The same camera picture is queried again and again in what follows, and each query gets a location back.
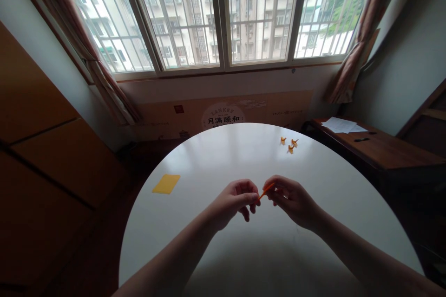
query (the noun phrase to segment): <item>brown curtain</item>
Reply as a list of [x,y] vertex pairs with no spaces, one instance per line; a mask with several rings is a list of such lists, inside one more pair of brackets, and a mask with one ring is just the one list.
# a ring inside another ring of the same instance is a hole
[[336,77],[325,93],[329,103],[352,102],[353,89],[364,61],[366,46],[376,30],[384,8],[390,0],[367,0],[361,15],[355,45],[345,58]]
[[74,0],[42,0],[85,65],[111,114],[120,125],[141,120],[137,110],[101,62],[99,50],[89,38]]

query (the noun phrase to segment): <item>yellow paper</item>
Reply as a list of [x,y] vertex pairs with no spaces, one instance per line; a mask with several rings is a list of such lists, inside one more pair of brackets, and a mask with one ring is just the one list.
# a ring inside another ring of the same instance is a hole
[[164,174],[152,193],[170,194],[180,179],[179,175]]

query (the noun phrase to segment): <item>white paper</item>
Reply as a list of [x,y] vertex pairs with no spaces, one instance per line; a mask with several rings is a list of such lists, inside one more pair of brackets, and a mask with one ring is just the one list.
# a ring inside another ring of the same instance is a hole
[[367,129],[364,129],[364,128],[362,128],[362,127],[360,127],[360,126],[357,124],[357,125],[355,125],[355,126],[353,127],[353,129],[350,130],[350,132],[368,132],[368,130],[367,130]]
[[326,128],[329,128],[335,133],[349,133],[355,127],[356,122],[343,120],[337,117],[331,117],[328,121],[322,123]]

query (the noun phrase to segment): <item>floor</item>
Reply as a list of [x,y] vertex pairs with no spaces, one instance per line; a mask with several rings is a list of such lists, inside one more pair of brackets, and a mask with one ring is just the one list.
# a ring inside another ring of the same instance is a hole
[[[132,171],[131,185],[121,196],[121,201],[110,209],[72,260],[47,287],[44,296],[107,297],[118,288],[119,255],[127,219],[145,180],[165,154],[151,154],[148,161],[139,163],[134,163],[132,159],[125,161]],[[438,223],[435,214],[413,210],[405,202],[393,201],[389,204],[411,241],[415,242],[426,275],[438,281],[438,277],[431,271],[430,255],[420,245],[428,245],[444,256],[445,221]]]
[[133,171],[130,186],[92,231],[43,296],[111,296],[118,289],[119,255],[127,219],[139,191],[155,164]]

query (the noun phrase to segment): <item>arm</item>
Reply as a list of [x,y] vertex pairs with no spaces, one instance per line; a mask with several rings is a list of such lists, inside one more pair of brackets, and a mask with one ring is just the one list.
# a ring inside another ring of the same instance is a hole
[[297,224],[322,238],[345,266],[373,294],[390,296],[446,296],[446,291],[426,277],[385,254],[322,210],[300,183],[275,175],[267,192]]
[[249,221],[259,195],[251,180],[231,182],[157,256],[133,275],[113,297],[178,296],[186,286],[214,235],[225,228],[237,211]]

